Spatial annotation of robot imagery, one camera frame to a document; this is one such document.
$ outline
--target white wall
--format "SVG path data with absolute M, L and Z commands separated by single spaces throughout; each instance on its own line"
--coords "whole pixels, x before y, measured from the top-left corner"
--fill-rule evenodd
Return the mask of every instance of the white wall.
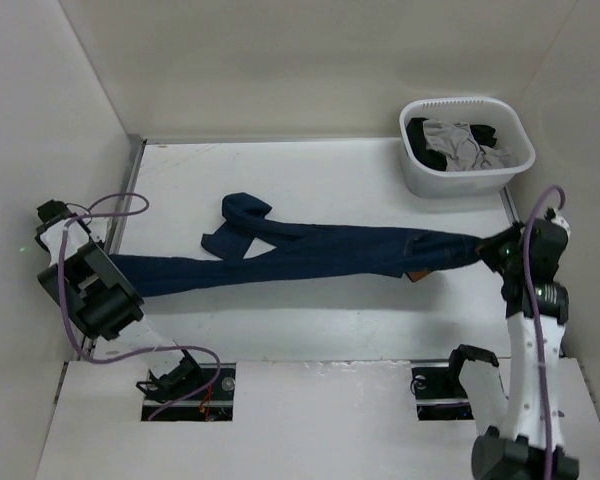
M 398 133 L 414 99 L 517 100 L 575 0 L 61 0 L 126 130 Z
M 549 183 L 567 191 L 573 227 L 558 278 L 569 288 L 567 351 L 577 356 L 600 414 L 600 0 L 579 0 L 522 101 L 538 160 L 515 184 L 527 215 Z
M 0 0 L 0 479 L 34 477 L 68 357 L 35 208 L 117 190 L 128 149 L 57 0 Z

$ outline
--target white table surface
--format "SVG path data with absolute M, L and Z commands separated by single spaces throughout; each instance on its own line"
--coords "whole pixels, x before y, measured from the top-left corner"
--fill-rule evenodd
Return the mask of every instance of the white table surface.
M 509 362 L 501 362 L 505 386 Z M 559 364 L 569 455 L 600 480 L 600 423 Z M 232 422 L 141 422 L 142 362 L 72 362 L 37 480 L 469 480 L 472 421 L 422 422 L 408 362 L 238 363 Z
M 248 192 L 268 218 L 429 228 L 489 236 L 508 227 L 498 194 L 427 200 L 406 187 L 397 139 L 153 145 L 120 253 L 215 258 L 200 246 L 222 223 L 222 198 Z M 139 203 L 133 202 L 132 208 Z M 270 248 L 256 241 L 250 255 Z M 501 279 L 483 264 L 408 279 L 357 275 L 269 282 L 146 299 L 153 328 L 223 361 L 447 358 L 460 343 L 510 353 Z M 101 345 L 99 355 L 115 351 Z

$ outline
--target white cloth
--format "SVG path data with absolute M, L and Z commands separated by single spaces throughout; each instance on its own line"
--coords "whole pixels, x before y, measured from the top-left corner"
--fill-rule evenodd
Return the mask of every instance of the white cloth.
M 468 123 L 425 120 L 422 124 L 427 148 L 447 157 L 447 172 L 489 170 L 515 165 L 508 148 L 497 150 L 479 145 Z

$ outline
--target white panel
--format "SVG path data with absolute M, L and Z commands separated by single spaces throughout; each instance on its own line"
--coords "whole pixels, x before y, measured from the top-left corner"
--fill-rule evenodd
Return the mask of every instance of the white panel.
M 415 99 L 512 102 L 575 0 L 62 0 L 127 131 L 397 134 Z
M 518 111 L 538 160 L 515 200 L 526 215 L 548 184 L 567 192 L 573 235 L 558 273 L 571 297 L 567 349 L 583 362 L 600 413 L 600 0 L 578 2 Z
M 55 0 L 0 0 L 0 479 L 34 477 L 68 349 L 35 208 L 119 188 L 125 133 Z
M 242 191 L 283 222 L 483 237 L 508 227 L 498 194 L 412 195 L 399 148 L 396 139 L 147 147 L 136 191 L 152 208 L 129 218 L 121 253 L 215 258 L 200 246 L 202 234 L 223 223 L 222 198 Z M 264 248 L 259 242 L 251 253 Z M 356 275 L 219 287 L 148 298 L 144 311 L 162 336 L 217 350 L 224 361 L 447 358 L 460 343 L 507 356 L 501 285 L 476 264 L 416 284 Z
M 508 382 L 508 362 L 502 362 Z M 72 363 L 37 480 L 469 479 L 475 424 L 419 422 L 408 363 L 239 363 L 233 422 L 141 423 L 142 365 Z M 600 424 L 575 360 L 561 410 L 580 478 L 600 480 Z

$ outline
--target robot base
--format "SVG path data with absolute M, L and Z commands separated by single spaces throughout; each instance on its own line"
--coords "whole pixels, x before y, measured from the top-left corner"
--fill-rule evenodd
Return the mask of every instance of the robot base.
M 527 439 L 500 438 L 496 427 L 489 427 L 473 444 L 471 471 L 479 480 L 537 480 L 544 471 L 545 451 L 530 447 Z M 564 455 L 562 448 L 553 452 L 553 480 L 576 480 L 579 462 Z

